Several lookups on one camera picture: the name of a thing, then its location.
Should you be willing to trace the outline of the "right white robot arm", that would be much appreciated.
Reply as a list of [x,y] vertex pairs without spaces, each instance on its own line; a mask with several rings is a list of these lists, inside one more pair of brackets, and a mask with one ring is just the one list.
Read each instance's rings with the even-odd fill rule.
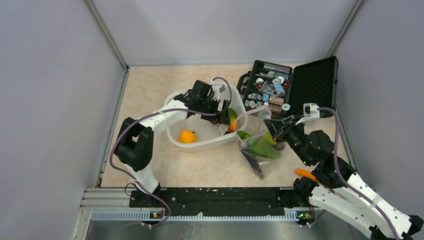
[[400,212],[378,195],[358,172],[335,152],[335,143],[322,130],[305,133],[305,125],[293,117],[265,119],[272,139],[287,143],[315,179],[294,182],[293,200],[309,203],[350,224],[371,240],[411,240],[424,220]]

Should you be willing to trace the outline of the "clear zip top bag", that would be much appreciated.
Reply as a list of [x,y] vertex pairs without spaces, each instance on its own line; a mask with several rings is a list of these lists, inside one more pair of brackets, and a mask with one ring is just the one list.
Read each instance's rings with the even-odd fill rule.
[[282,159],[283,143],[273,140],[265,120],[270,120],[272,112],[267,105],[242,113],[235,119],[234,130],[241,155],[252,172],[260,179],[266,177],[276,162]]

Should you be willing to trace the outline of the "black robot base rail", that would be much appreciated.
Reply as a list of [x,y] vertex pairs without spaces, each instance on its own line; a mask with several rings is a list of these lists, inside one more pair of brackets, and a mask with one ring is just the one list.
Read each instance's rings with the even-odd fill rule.
[[173,217],[283,216],[288,209],[312,207],[308,198],[292,187],[168,187],[154,192],[155,199],[139,190],[131,192],[131,208],[166,208]]

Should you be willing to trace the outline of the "purple toy eggplant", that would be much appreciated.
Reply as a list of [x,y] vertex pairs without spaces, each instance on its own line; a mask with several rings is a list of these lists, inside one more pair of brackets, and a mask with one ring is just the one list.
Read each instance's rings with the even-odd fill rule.
[[247,162],[250,164],[250,167],[252,171],[260,178],[263,179],[263,172],[262,169],[258,163],[258,160],[254,155],[252,155],[247,149],[242,149],[241,154],[244,156],[244,158],[247,160]]

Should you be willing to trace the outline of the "green toy lime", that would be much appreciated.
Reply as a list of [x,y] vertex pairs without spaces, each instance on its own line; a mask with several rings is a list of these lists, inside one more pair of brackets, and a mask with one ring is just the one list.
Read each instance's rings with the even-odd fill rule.
[[277,142],[273,139],[273,136],[271,135],[271,133],[269,131],[267,131],[264,135],[263,138],[266,140],[267,143],[269,143],[271,146],[274,146],[277,144]]

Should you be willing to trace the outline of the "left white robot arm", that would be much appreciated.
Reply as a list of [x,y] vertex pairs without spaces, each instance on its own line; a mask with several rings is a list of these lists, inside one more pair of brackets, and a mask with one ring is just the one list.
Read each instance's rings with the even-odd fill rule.
[[149,207],[160,202],[157,191],[160,184],[150,163],[153,157],[154,137],[175,123],[194,115],[202,120],[222,123],[232,103],[233,93],[229,82],[223,84],[196,80],[191,89],[180,93],[161,109],[146,116],[126,118],[111,149],[109,164],[115,170],[130,176],[141,194],[141,200]]

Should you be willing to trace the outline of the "green toy leaf vegetable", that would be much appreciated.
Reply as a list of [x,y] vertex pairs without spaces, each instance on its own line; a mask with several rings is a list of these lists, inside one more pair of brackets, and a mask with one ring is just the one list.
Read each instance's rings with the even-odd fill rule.
[[264,139],[264,134],[253,136],[243,130],[237,131],[237,135],[241,139],[241,149],[247,149],[254,156],[264,157],[268,159],[280,158],[281,152],[274,148],[274,146],[276,146],[277,144],[270,145]]

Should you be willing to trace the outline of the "green orange toy mango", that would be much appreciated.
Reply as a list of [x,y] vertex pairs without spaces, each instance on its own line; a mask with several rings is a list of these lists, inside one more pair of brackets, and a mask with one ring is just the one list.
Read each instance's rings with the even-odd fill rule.
[[236,119],[238,117],[237,116],[237,113],[231,107],[228,108],[227,113],[228,113],[228,119],[229,119],[229,127],[228,127],[228,129],[231,132],[234,132],[235,131],[235,128],[236,128]]

